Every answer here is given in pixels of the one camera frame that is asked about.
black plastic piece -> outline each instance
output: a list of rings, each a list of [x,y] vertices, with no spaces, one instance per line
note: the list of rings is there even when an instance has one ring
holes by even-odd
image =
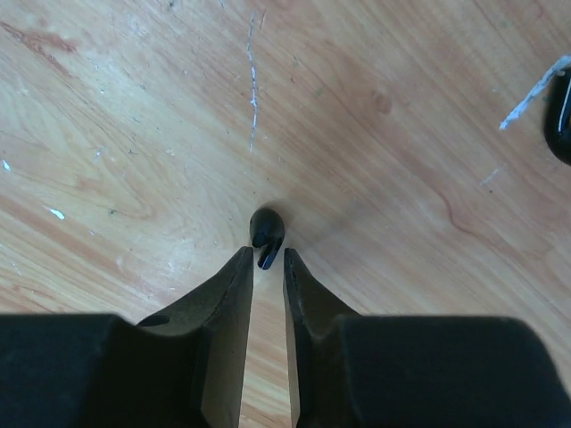
[[[505,317],[363,317],[285,250],[296,427],[571,426],[550,355]]]
[[[286,227],[284,220],[271,208],[260,208],[250,219],[252,247],[262,248],[258,267],[268,270],[276,259],[284,242]]]
[[[253,285],[243,248],[134,326],[116,315],[0,317],[2,427],[237,427]]]
[[[553,79],[543,133],[553,154],[571,165],[571,69],[562,70]]]

wood grain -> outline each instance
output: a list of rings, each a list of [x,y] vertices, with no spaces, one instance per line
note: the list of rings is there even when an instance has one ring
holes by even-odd
[[[272,202],[360,312],[520,317],[571,384],[571,169],[543,142],[544,101],[499,130],[571,51],[566,2],[0,9],[3,312],[138,321],[214,274]],[[255,282],[242,423],[288,426],[281,268]]]

white paint mark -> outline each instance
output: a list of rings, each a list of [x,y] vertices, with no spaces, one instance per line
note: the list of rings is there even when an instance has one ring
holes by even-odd
[[[52,209],[52,208],[50,208],[49,211],[50,211],[52,214],[54,214],[58,219],[60,219],[60,220],[64,220],[64,219],[65,219],[65,216],[63,215],[63,213],[62,213],[61,211],[59,211],[59,210],[54,210],[54,209]]]
[[[18,269],[18,267],[16,266],[15,263],[12,263],[12,267],[13,267],[14,269],[16,269],[16,272],[18,272],[18,275],[21,276],[21,271]]]
[[[97,159],[99,159],[99,156],[101,156],[101,153],[103,153],[103,150],[105,150],[105,146],[103,146],[101,149],[99,149],[97,151],[97,153],[95,154],[95,157],[93,158],[93,162],[97,161]]]
[[[248,59],[250,60],[250,67],[252,68],[252,100],[250,104],[253,105],[253,119],[252,119],[252,132],[250,134],[250,153],[253,151],[253,139],[256,137],[256,126],[258,124],[258,101],[256,98],[256,67],[253,63],[252,56],[252,33],[253,33],[253,21],[256,18],[256,11],[252,13],[252,18],[250,19],[250,31],[248,32],[248,45],[246,51],[248,53]]]
[[[527,94],[522,102],[519,103],[516,108],[511,111],[508,117],[500,124],[500,129],[507,129],[509,123],[512,120],[519,119],[519,117],[527,109],[527,106],[530,104],[530,102],[537,95],[539,95],[542,90],[547,87],[551,80],[569,64],[571,64],[571,55],[563,55],[561,58],[556,60],[555,63],[545,72],[540,81],[537,82],[534,87],[532,87],[532,90],[529,91],[529,94]]]
[[[480,185],[487,185],[488,183],[490,183],[493,180],[493,178],[496,177],[498,173],[502,171],[504,168],[506,168],[505,163],[500,167],[496,168],[494,171],[492,171],[492,173],[488,177],[486,177],[480,182]]]

black clip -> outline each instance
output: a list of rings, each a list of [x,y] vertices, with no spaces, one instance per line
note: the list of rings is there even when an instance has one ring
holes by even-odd
[[[271,208],[260,208],[250,220],[252,247],[265,247],[258,260],[258,267],[268,270],[277,256],[286,236],[284,220]]]
[[[550,103],[545,114],[543,134],[553,154],[571,165],[571,69],[562,70],[555,78]]]

dark wood stain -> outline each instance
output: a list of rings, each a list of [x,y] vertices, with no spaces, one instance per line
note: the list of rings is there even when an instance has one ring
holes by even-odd
[[[393,102],[389,96],[373,91],[373,107],[375,111],[386,115],[391,112]]]
[[[26,46],[31,52],[44,57],[62,74],[71,77],[70,72],[63,67],[53,55],[46,52],[45,46],[50,46],[67,54],[73,54],[77,51],[77,42],[73,40],[63,40],[59,35],[45,31],[24,31],[16,29],[12,25],[2,21],[0,21],[0,27]]]

